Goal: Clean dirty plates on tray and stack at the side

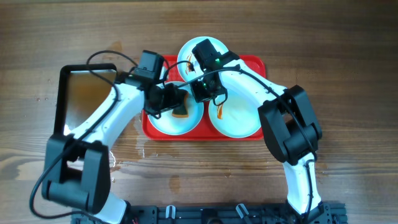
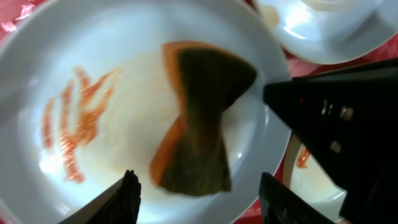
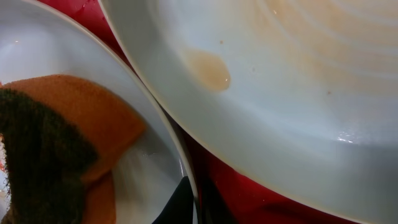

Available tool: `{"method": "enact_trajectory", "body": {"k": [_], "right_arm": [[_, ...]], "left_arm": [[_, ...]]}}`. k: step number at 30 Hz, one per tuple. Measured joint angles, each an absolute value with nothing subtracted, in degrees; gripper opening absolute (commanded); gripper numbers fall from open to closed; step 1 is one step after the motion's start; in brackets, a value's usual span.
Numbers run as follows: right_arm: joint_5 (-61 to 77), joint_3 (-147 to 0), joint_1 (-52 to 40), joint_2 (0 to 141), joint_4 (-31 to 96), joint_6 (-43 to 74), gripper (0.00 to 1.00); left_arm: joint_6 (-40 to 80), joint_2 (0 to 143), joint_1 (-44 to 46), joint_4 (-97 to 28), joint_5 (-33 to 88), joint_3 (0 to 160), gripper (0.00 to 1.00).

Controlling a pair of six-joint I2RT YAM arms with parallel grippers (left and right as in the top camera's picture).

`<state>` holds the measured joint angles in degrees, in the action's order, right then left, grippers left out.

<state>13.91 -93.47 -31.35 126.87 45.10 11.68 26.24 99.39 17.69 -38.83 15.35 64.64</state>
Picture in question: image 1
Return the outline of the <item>orange green sponge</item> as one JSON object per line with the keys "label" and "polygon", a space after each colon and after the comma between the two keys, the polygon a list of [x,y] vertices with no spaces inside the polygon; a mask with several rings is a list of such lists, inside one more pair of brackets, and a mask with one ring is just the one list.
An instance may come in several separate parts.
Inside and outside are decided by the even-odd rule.
{"label": "orange green sponge", "polygon": [[187,98],[189,94],[186,93],[183,97],[182,104],[172,110],[172,116],[175,118],[187,118],[189,117],[187,109]]}

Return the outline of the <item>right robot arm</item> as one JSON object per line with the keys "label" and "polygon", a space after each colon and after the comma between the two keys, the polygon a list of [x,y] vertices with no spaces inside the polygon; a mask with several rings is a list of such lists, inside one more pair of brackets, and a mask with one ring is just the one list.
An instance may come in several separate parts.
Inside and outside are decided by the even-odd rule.
{"label": "right robot arm", "polygon": [[298,85],[286,88],[274,84],[240,58],[196,59],[193,69],[196,75],[189,84],[198,82],[201,87],[209,88],[205,80],[215,77],[217,85],[254,104],[265,144],[283,164],[290,208],[305,223],[319,216],[322,201],[315,181],[315,163],[322,131],[305,90]]}

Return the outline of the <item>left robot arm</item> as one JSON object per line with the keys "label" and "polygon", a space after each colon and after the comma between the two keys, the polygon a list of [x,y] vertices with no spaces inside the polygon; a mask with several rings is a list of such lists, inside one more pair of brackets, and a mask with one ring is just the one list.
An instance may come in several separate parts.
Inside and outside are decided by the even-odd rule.
{"label": "left robot arm", "polygon": [[159,114],[183,106],[187,90],[173,83],[157,85],[113,84],[95,112],[70,134],[53,133],[47,142],[45,166],[33,194],[40,189],[46,200],[73,208],[100,223],[132,221],[130,204],[111,193],[109,150],[142,110]]}

